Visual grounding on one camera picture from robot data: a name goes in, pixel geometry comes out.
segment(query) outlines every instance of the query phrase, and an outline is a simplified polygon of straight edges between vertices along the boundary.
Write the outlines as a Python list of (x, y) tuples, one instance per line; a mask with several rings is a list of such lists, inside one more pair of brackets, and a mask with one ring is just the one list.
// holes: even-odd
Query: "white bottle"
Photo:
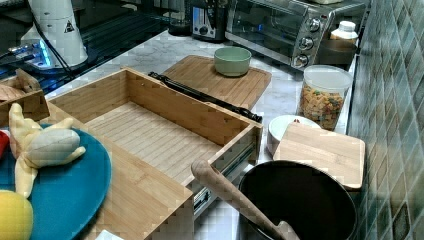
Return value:
[(358, 34), (355, 32), (355, 23), (341, 21), (339, 28), (331, 32), (330, 39), (343, 39), (355, 44), (358, 39)]

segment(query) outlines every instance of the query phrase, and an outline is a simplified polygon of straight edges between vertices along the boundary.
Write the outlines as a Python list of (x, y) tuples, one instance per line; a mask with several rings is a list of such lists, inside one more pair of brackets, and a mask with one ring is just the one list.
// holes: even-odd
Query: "tiled wall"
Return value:
[(356, 239), (424, 239), (424, 0), (373, 0), (349, 135), (367, 143)]

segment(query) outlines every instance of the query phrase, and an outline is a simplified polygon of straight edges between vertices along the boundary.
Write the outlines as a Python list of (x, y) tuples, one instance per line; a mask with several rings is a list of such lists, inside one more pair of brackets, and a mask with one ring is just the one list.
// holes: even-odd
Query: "bamboo drawer organizer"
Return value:
[(204, 188), (191, 174), (193, 161), (208, 160), (231, 179), (259, 154), (261, 124), (129, 68), (49, 102), (194, 195)]

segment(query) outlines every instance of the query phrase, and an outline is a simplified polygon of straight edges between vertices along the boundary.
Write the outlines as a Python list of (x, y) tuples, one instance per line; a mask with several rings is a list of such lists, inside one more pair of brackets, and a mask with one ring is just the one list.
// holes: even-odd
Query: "wooden spoon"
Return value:
[(244, 217), (265, 230), (274, 239), (299, 240), (293, 228), (285, 221), (275, 226), (242, 192), (207, 161), (191, 165), (194, 177), (222, 200), (234, 207)]

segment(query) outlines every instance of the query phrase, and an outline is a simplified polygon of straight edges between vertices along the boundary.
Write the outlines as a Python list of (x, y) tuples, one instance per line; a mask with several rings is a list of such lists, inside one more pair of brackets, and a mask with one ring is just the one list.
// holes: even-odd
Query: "pasta in jar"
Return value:
[(299, 110), (323, 129), (332, 131), (336, 127), (343, 103), (343, 97), (339, 93), (323, 92), (303, 84)]

